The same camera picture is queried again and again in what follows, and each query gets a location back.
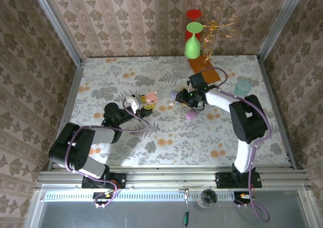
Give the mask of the pink earbud charging case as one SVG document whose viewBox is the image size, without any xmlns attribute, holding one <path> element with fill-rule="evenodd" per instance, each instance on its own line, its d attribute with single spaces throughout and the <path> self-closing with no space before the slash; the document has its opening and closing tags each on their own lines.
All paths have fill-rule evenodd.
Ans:
<svg viewBox="0 0 323 228">
<path fill-rule="evenodd" d="M 146 93 L 144 95 L 144 99 L 145 99 L 145 103 L 147 105 L 156 104 L 157 101 L 158 101 L 157 92 L 156 91 L 152 91 L 152 92 Z"/>
</svg>

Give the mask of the orange wooden rack base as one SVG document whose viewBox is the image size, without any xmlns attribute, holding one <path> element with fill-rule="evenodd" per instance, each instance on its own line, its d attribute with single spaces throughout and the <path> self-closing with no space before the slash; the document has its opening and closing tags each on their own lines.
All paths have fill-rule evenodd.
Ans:
<svg viewBox="0 0 323 228">
<path fill-rule="evenodd" d="M 220 80 L 218 73 L 213 68 L 210 61 L 206 59 L 206 56 L 200 55 L 196 59 L 189 59 L 188 62 L 192 71 L 195 74 L 201 73 L 207 84 L 211 84 Z"/>
</svg>

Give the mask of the green wine glass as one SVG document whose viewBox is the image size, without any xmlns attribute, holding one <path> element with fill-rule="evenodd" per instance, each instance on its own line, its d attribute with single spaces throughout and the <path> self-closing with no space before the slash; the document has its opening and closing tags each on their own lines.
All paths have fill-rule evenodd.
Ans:
<svg viewBox="0 0 323 228">
<path fill-rule="evenodd" d="M 186 41 L 184 55 L 188 59 L 196 59 L 200 56 L 200 41 L 196 34 L 203 30 L 203 26 L 199 22 L 190 22 L 186 30 L 192 33 L 192 36 Z"/>
</svg>

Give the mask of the teal frosted cup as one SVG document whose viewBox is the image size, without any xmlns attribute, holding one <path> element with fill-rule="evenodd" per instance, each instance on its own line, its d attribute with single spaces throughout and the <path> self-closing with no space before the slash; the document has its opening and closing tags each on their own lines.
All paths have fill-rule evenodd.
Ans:
<svg viewBox="0 0 323 228">
<path fill-rule="evenodd" d="M 252 85 L 247 80 L 240 80 L 237 82 L 234 94 L 238 96 L 247 96 L 250 92 Z"/>
</svg>

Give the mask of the red wine glass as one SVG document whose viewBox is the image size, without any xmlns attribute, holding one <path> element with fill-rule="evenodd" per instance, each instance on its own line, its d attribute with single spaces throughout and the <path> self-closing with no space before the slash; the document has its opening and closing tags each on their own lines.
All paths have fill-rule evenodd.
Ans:
<svg viewBox="0 0 323 228">
<path fill-rule="evenodd" d="M 188 19 L 190 19 L 192 22 L 195 22 L 198 18 L 201 17 L 201 11 L 198 10 L 198 9 L 191 9 L 191 10 L 188 10 L 186 12 L 186 17 Z M 201 32 L 198 32 L 195 34 L 195 37 L 200 41 L 200 35 L 201 35 Z M 193 36 L 193 33 L 190 32 L 188 29 L 186 30 L 186 41 L 189 40 L 190 37 Z"/>
</svg>

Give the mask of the black connector block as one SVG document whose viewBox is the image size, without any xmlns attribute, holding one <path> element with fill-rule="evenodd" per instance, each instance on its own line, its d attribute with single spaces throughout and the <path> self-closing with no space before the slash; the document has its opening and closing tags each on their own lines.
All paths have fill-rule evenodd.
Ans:
<svg viewBox="0 0 323 228">
<path fill-rule="evenodd" d="M 116 197 L 114 192 L 94 192 L 93 193 L 93 203 L 96 206 L 105 207 L 111 203 Z"/>
<path fill-rule="evenodd" d="M 234 203 L 237 205 L 249 204 L 250 198 L 254 199 L 254 195 L 249 195 L 248 192 L 234 192 Z"/>
</svg>

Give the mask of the grey metal tray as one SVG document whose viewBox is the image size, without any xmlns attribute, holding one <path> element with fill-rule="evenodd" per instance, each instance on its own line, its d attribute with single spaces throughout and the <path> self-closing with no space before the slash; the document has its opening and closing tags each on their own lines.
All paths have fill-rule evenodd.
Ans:
<svg viewBox="0 0 323 228">
<path fill-rule="evenodd" d="M 44 197 L 50 191 L 93 192 L 80 188 L 35 190 L 23 228 L 184 228 L 185 200 L 113 200 L 107 207 L 97 208 L 93 201 L 46 202 Z M 202 208 L 198 204 L 200 193 L 199 189 L 190 190 L 187 228 L 323 228 L 323 218 L 310 190 L 257 191 L 255 202 L 263 207 L 261 214 L 269 217 L 269 222 L 260 220 L 251 206 L 237 205 L 234 201 L 217 201 L 209 208 Z"/>
</svg>

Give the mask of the clear glass tumbler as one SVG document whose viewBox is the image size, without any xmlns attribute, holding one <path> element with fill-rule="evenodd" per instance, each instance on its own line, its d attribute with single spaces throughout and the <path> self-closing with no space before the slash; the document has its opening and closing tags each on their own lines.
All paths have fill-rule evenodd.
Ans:
<svg viewBox="0 0 323 228">
<path fill-rule="evenodd" d="M 200 193 L 198 204 L 202 208 L 209 208 L 216 204 L 218 195 L 212 189 L 205 189 Z"/>
</svg>

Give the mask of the aluminium table side rail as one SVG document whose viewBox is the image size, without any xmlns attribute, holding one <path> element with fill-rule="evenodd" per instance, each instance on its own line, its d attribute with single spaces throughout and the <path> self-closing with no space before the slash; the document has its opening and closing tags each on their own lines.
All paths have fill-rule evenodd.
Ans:
<svg viewBox="0 0 323 228">
<path fill-rule="evenodd" d="M 279 129 L 280 135 L 282 137 L 282 142 L 283 142 L 285 151 L 287 153 L 287 156 L 289 158 L 291 167 L 293 169 L 303 170 L 303 168 L 297 163 L 297 161 L 295 159 L 294 152 L 293 152 L 292 147 L 290 145 L 288 134 L 287 134 L 287 131 L 286 131 L 284 123 L 283 123 L 283 118 L 281 117 L 279 106 L 277 104 L 277 101 L 276 101 L 276 98 L 275 98 L 275 95 L 274 95 L 274 92 L 273 92 L 273 89 L 271 86 L 271 82 L 270 82 L 270 79 L 269 79 L 267 72 L 265 70 L 265 66 L 263 64 L 263 61 L 257 55 L 256 55 L 256 58 L 259 63 L 259 68 L 260 68 L 260 71 L 262 74 L 262 78 L 263 78 L 264 84 L 266 86 L 268 97 L 269 97 L 271 105 L 272 105 L 272 110 L 273 110 L 274 116 L 276 118 L 277 126 Z"/>
<path fill-rule="evenodd" d="M 74 109 L 75 100 L 76 100 L 78 90 L 80 87 L 80 83 L 81 83 L 81 80 L 83 77 L 85 65 L 86 65 L 86 60 L 82 60 L 81 65 L 76 69 L 56 138 L 58 138 L 58 136 L 60 135 L 65 124 L 67 124 L 71 119 L 73 109 Z"/>
</svg>

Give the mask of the aluminium front rail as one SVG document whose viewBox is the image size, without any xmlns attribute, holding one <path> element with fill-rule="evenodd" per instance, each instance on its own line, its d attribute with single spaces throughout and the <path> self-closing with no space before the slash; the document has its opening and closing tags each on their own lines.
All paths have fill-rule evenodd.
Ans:
<svg viewBox="0 0 323 228">
<path fill-rule="evenodd" d="M 182 187 L 198 190 L 216 187 L 216 174 L 230 172 L 230 166 L 215 165 L 142 165 L 111 166 L 113 173 L 126 174 L 128 190 L 169 190 L 177 191 Z M 260 166 L 262 187 L 265 190 L 308 190 L 311 182 L 304 170 L 288 166 Z M 54 165 L 52 170 L 40 172 L 36 188 L 79 189 L 82 176 Z"/>
</svg>

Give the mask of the aluminium frame post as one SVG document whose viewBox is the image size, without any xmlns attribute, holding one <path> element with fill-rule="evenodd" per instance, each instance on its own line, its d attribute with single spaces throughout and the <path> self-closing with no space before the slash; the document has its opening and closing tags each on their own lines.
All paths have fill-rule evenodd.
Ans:
<svg viewBox="0 0 323 228">
<path fill-rule="evenodd" d="M 44 10 L 45 15 L 51 22 L 54 30 L 58 34 L 61 42 L 65 46 L 67 52 L 69 53 L 69 56 L 75 63 L 76 67 L 80 67 L 82 63 L 82 58 L 77 52 L 77 49 L 75 48 L 71 38 L 69 37 L 62 21 L 60 20 L 53 3 L 51 3 L 50 0 L 38 0 L 38 2 Z"/>
<path fill-rule="evenodd" d="M 299 0 L 285 0 L 283 6 L 281 7 L 280 12 L 277 15 L 276 20 L 273 23 L 272 28 L 270 29 L 259 53 L 258 59 L 263 62 L 269 55 L 271 49 L 273 48 L 278 37 L 282 33 L 285 25 L 287 24 L 288 19 L 291 17 L 291 14 L 295 10 Z"/>
</svg>

